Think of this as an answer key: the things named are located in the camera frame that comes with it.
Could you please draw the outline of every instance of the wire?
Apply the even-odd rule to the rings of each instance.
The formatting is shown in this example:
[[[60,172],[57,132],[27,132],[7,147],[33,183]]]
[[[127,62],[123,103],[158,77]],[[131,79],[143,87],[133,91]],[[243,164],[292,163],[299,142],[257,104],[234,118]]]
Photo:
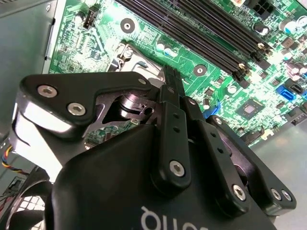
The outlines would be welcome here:
[[[3,209],[4,209],[5,205],[6,205],[6,203],[7,203],[8,201],[10,201],[12,198],[13,198],[13,196],[8,196],[8,197],[6,197],[6,198],[3,199],[4,202],[3,202],[3,203],[1,204],[1,206],[0,206],[0,213],[3,211]]]
[[[2,165],[7,168],[7,169],[10,169],[11,171],[13,172],[16,172],[16,173],[20,173],[22,175],[25,175],[25,176],[28,176],[29,174],[24,172],[22,169],[17,169],[17,168],[14,168],[12,166],[10,166],[8,163],[7,163],[7,159],[8,159],[8,156],[10,154],[10,152],[13,151],[13,146],[10,145],[6,151],[4,152],[3,156],[2,156]]]

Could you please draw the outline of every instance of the black ic chip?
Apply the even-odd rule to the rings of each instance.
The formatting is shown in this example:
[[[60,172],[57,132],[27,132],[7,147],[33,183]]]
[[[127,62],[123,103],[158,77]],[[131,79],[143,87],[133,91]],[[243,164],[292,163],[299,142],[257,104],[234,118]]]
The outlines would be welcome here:
[[[298,43],[297,42],[294,42],[291,46],[290,46],[290,49],[292,50],[296,50],[298,48]]]
[[[277,86],[280,83],[279,80],[275,79],[274,81],[272,81],[272,85],[273,86]]]
[[[222,84],[224,82],[223,78],[220,78],[219,80],[217,80],[218,83]]]
[[[212,89],[210,89],[210,88],[207,89],[207,91],[205,92],[205,94],[210,96],[210,97],[213,95],[213,93],[214,93],[214,91]]]
[[[281,109],[283,106],[284,106],[284,102],[280,102],[280,103],[276,106],[276,108],[277,108],[277,109]]]
[[[244,117],[245,119],[250,120],[262,109],[264,109],[264,106],[262,104],[250,98],[240,108],[237,109],[236,113]]]
[[[262,72],[260,74],[260,76],[261,76],[262,79],[265,79],[268,76],[268,73],[267,72]]]

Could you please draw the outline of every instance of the yellow wire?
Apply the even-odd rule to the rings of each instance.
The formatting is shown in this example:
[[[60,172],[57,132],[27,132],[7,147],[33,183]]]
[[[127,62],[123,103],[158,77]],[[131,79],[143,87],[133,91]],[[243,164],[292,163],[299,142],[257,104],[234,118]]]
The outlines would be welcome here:
[[[10,151],[11,151],[12,148],[13,148],[12,145],[10,145],[10,146],[8,147],[8,149],[5,151],[5,157],[8,157],[8,156],[9,156],[9,153],[10,153]]]
[[[3,165],[5,168],[9,168],[9,167],[10,167],[8,164],[5,164],[4,162],[2,162],[2,165]]]

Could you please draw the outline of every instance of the colorful wires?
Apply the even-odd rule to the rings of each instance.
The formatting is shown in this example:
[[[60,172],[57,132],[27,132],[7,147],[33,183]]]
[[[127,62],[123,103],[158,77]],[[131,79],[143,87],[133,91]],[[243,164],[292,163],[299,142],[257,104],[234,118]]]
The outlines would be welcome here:
[[[25,175],[25,176],[28,176],[29,174],[24,172],[22,169],[17,169],[17,168],[14,168],[12,166],[10,166],[8,163],[7,163],[7,160],[8,160],[8,156],[9,156],[9,153],[12,152],[12,149],[13,149],[13,146],[10,145],[6,151],[4,152],[3,156],[2,156],[2,165],[7,168],[7,169],[10,169],[11,171],[13,172],[16,172],[16,173],[20,173],[22,175]]]

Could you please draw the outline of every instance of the green circuit board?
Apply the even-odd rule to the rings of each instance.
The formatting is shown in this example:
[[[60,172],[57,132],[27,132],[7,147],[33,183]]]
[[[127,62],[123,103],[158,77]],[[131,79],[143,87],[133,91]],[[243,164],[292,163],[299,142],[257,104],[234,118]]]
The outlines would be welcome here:
[[[223,43],[219,37],[205,31],[186,14],[177,11],[164,0],[160,0],[160,2],[217,42]],[[291,38],[298,45],[294,50],[289,50],[293,55],[293,60],[307,63],[307,40],[302,41],[302,37],[307,35],[307,26],[298,27],[295,33],[289,35],[279,29],[279,24],[285,19],[297,20],[301,16],[307,16],[307,10],[296,0],[271,0],[271,2],[275,6],[275,10],[266,20],[262,21],[246,6],[235,6],[231,0],[214,0],[214,3],[240,20],[250,30],[259,21],[262,21],[270,29],[270,32],[262,38],[273,47],[273,55],[268,58],[271,66],[265,71],[265,77],[260,77],[263,70],[253,62],[248,62],[252,68],[252,75],[249,78],[247,77],[247,80],[251,82],[247,89],[241,88],[231,76],[214,64],[192,52],[114,0],[66,1],[49,72],[105,72],[116,55],[116,48],[119,43],[124,41],[132,44],[143,55],[159,65],[167,64],[176,68],[181,73],[186,95],[197,101],[202,111],[204,111],[202,104],[204,98],[210,100],[210,105],[220,102],[221,108],[217,115],[222,117],[235,131],[241,128],[240,133],[238,131],[239,135],[248,131],[257,131],[261,126],[266,130],[275,132],[278,127],[287,122],[284,115],[294,107],[301,106],[305,101],[303,97],[297,95],[296,100],[289,102],[275,91],[278,86],[289,79],[287,66],[280,58],[281,51],[285,49],[283,46],[285,39]],[[86,12],[93,5],[98,6],[99,13],[94,23],[95,27],[87,30],[76,24],[74,18],[78,12]],[[131,34],[124,33],[120,27],[121,21],[125,18],[132,19],[136,25],[134,32]],[[158,50],[158,41],[163,41],[165,45],[168,45],[172,55]],[[226,47],[234,55],[240,56],[231,46]],[[206,66],[207,72],[204,76],[197,77],[195,75],[194,68],[197,65]],[[307,81],[303,78],[299,81],[301,86],[307,90]],[[228,89],[231,87],[235,90],[230,93]],[[213,91],[211,95],[207,94],[208,89]],[[261,111],[251,119],[246,119],[237,111],[251,99],[261,105]],[[277,108],[280,103],[284,103],[284,105]],[[124,126],[119,130],[117,129],[116,132],[129,128],[130,126]]]

